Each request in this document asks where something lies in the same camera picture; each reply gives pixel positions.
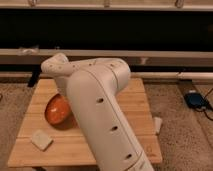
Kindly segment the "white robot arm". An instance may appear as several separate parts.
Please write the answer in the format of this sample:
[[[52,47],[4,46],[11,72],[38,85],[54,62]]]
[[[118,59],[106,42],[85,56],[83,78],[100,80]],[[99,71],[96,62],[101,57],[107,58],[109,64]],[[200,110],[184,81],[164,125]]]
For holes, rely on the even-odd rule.
[[[154,171],[116,100],[130,80],[124,60],[70,61],[59,53],[43,61],[41,70],[67,98],[100,171]]]

